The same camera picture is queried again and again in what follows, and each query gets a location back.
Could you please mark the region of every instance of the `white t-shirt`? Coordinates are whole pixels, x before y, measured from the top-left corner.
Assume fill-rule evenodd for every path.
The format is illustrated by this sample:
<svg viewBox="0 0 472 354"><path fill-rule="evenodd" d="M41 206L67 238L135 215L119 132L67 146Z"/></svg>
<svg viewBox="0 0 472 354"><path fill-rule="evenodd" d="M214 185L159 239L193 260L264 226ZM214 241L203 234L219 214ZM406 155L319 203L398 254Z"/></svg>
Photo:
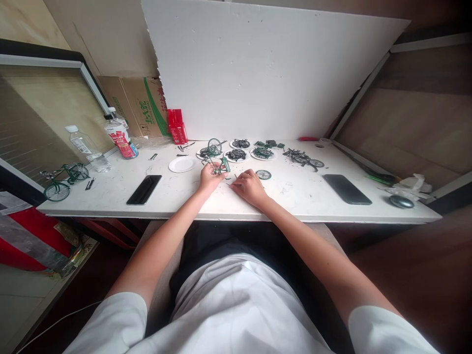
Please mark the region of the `white t-shirt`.
<svg viewBox="0 0 472 354"><path fill-rule="evenodd" d="M176 304L171 323L144 338L143 298L113 295L64 353L332 353L287 282L247 254L197 269ZM349 332L358 354L438 353L407 321L379 307L355 309Z"/></svg>

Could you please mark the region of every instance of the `hand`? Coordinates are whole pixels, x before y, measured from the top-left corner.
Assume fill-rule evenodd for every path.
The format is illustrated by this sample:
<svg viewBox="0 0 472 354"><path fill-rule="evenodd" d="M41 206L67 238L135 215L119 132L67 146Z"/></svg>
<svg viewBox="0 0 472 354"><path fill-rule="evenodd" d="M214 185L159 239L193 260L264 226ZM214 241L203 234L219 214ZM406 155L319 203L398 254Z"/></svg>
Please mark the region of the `hand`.
<svg viewBox="0 0 472 354"><path fill-rule="evenodd" d="M258 209L261 209L261 206L270 199L262 186L259 176L253 170L247 170L240 174L233 184L230 185L230 188Z"/></svg>
<svg viewBox="0 0 472 354"><path fill-rule="evenodd" d="M228 172L223 174L214 174L214 167L220 167L219 162L214 162L213 164L207 163L200 173L200 187L199 191L205 192L208 196L213 193L213 191L218 187L220 181L224 180L228 176Z"/></svg>

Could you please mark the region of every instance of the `model bicycle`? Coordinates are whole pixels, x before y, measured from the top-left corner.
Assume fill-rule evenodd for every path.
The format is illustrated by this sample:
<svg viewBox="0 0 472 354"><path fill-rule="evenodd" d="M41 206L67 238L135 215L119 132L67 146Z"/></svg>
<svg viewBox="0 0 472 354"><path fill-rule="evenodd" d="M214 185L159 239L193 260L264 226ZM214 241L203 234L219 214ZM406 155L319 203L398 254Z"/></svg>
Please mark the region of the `model bicycle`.
<svg viewBox="0 0 472 354"><path fill-rule="evenodd" d="M56 177L62 172L67 172L69 178L57 181ZM62 165L59 170L52 172L41 171L39 174L45 176L46 179L51 180L51 185L46 187L43 193L46 199L50 200L51 202L60 202L61 200L66 199L70 193L69 185L74 184L74 182L90 178L89 171L87 168L85 168L84 164L81 163L76 163L70 167L69 165Z"/></svg>
<svg viewBox="0 0 472 354"><path fill-rule="evenodd" d="M202 164L209 163L213 166L213 173L215 175L220 175L225 172L230 172L230 164L226 157L222 157L220 166L216 167L213 163L212 157L221 155L221 143L217 138L211 138L208 141L208 147L200 150L200 154L204 154L205 158L202 160Z"/></svg>

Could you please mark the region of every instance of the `smartphone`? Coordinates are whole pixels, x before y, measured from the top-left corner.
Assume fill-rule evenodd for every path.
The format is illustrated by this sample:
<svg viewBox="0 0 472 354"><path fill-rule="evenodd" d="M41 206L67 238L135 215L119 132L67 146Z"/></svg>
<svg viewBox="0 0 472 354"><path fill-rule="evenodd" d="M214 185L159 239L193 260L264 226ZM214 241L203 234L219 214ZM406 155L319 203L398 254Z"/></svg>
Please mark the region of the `smartphone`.
<svg viewBox="0 0 472 354"><path fill-rule="evenodd" d="M353 205L372 204L371 200L343 175L324 175L323 177L346 203Z"/></svg>
<svg viewBox="0 0 472 354"><path fill-rule="evenodd" d="M161 175L149 175L144 177L139 187L134 191L133 195L128 199L128 205L144 205L148 202L151 193L161 180Z"/></svg>

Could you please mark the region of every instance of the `bottle cap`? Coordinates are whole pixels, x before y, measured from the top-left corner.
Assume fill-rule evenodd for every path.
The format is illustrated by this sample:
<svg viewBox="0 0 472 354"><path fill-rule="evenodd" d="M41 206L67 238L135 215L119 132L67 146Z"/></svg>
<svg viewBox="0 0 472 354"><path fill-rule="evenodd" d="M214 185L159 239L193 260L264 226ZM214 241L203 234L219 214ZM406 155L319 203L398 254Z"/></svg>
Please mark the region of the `bottle cap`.
<svg viewBox="0 0 472 354"><path fill-rule="evenodd" d="M79 128L77 128L76 125L68 125L65 127L65 130L67 130L69 133L73 133L79 131Z"/></svg>

